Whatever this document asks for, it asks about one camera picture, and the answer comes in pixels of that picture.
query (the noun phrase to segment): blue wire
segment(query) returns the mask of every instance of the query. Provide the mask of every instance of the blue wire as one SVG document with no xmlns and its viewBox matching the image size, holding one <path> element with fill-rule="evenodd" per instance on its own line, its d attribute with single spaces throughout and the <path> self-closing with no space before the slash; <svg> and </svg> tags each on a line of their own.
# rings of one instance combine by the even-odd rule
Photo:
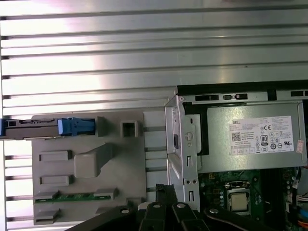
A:
<svg viewBox="0 0 308 231">
<path fill-rule="evenodd" d="M 302 208 L 300 209 L 300 214 L 301 214 L 303 217 L 308 218 L 308 211 L 303 210 Z"/>
</svg>

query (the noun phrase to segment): ridged metal surface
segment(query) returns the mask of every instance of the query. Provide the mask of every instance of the ridged metal surface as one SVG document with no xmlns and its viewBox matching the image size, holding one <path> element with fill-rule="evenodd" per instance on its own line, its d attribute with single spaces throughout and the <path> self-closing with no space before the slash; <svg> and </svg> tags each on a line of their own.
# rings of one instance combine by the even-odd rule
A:
<svg viewBox="0 0 308 231">
<path fill-rule="evenodd" d="M 2 62 L 1 62 L 1 51 L 0 49 L 0 77 L 2 77 Z M 3 118 L 3 105 L 2 105 L 2 80 L 0 83 L 0 118 Z M 6 230 L 6 184 L 5 184 L 5 156 L 4 156 L 4 142 L 0 141 L 0 229 Z"/>
<path fill-rule="evenodd" d="M 175 86 L 307 79 L 307 25 L 306 0 L 0 0 L 1 114 L 144 108 L 151 191 L 167 180 L 162 107 Z M 0 230 L 5 211 L 8 229 L 32 227 L 30 143 L 6 141 L 4 154 Z"/>
</svg>

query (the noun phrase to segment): motherboard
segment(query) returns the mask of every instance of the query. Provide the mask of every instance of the motherboard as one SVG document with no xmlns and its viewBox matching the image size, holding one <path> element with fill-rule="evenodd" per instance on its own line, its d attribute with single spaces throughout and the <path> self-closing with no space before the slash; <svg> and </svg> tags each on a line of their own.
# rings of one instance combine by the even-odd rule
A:
<svg viewBox="0 0 308 231">
<path fill-rule="evenodd" d="M 297 231 L 288 221 L 294 168 L 243 170 L 199 175 L 200 193 L 206 204 L 216 204 L 277 230 Z"/>
</svg>

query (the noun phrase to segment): screw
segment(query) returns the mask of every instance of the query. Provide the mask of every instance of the screw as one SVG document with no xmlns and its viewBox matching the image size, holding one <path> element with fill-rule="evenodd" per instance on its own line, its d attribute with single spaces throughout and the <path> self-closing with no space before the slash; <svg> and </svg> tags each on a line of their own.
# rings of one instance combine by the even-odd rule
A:
<svg viewBox="0 0 308 231">
<path fill-rule="evenodd" d="M 215 208 L 212 208 L 212 209 L 210 209 L 210 213 L 217 214 L 217 213 L 219 213 L 219 211 Z"/>
<path fill-rule="evenodd" d="M 123 210 L 121 211 L 121 213 L 129 213 L 129 210 L 128 210 L 128 209 L 123 209 Z"/>
<path fill-rule="evenodd" d="M 185 204 L 182 204 L 182 203 L 179 203 L 179 204 L 177 205 L 178 208 L 185 208 L 185 206 L 186 206 L 186 205 L 185 205 Z"/>
</svg>

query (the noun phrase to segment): metal frame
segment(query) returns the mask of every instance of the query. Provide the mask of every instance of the metal frame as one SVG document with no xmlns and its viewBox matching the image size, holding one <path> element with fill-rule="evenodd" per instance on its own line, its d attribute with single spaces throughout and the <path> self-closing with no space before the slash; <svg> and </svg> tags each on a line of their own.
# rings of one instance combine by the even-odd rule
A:
<svg viewBox="0 0 308 231">
<path fill-rule="evenodd" d="M 223 103 L 246 103 L 247 105 L 266 105 L 266 104 L 280 104 L 280 103 L 300 103 L 300 100 L 307 99 L 308 96 L 302 96 L 302 97 L 291 97 L 290 92 L 292 90 L 278 90 L 277 91 L 277 100 L 276 101 L 269 101 L 268 100 L 268 95 L 267 92 L 241 92 L 241 94 L 247 94 L 248 99 L 244 100 L 237 100 L 235 98 L 232 98 L 230 100 L 225 100 L 223 97 L 224 95 L 232 95 L 235 96 L 238 94 L 236 91 L 232 93 L 212 93 L 212 94 L 204 94 L 204 95 L 218 95 L 218 100 L 214 101 L 196 101 L 195 96 L 193 95 L 187 95 L 187 96 L 180 96 L 180 101 L 182 100 L 183 103 L 192 103 L 193 105 L 198 105 L 198 104 L 223 104 Z M 303 107 L 298 106 L 298 113 L 299 115 L 303 115 Z M 299 116 L 299 133 L 300 133 L 300 138 L 303 140 L 304 139 L 304 134 L 305 130 L 303 129 L 305 127 L 303 116 Z M 200 138 L 200 133 L 196 133 L 196 138 Z M 208 156 L 203 155 L 203 156 L 198 156 L 198 170 L 199 173 L 203 172 L 203 169 L 201 167 L 202 163 L 209 162 L 209 159 L 207 158 Z M 304 165 L 306 162 L 305 155 L 302 154 L 302 164 Z"/>
<path fill-rule="evenodd" d="M 196 139 L 188 139 L 188 135 L 196 137 L 196 126 L 191 123 L 191 117 L 185 115 L 183 100 L 183 97 L 175 96 L 165 108 L 168 182 L 174 183 L 171 178 L 171 174 L 174 172 L 178 178 L 178 184 L 176 186 L 183 190 L 177 190 L 175 186 L 177 194 L 183 193 L 184 201 L 193 209 L 200 211 L 197 144 Z M 181 144 L 178 149 L 174 147 L 173 140 L 173 134 L 176 134 L 176 132 L 178 132 L 178 144 Z"/>
<path fill-rule="evenodd" d="M 2 106 L 2 56 L 0 48 L 0 118 L 3 118 Z M 5 165 L 4 165 L 4 142 L 0 141 L 0 229 L 6 230 L 6 195 L 5 195 Z"/>
</svg>

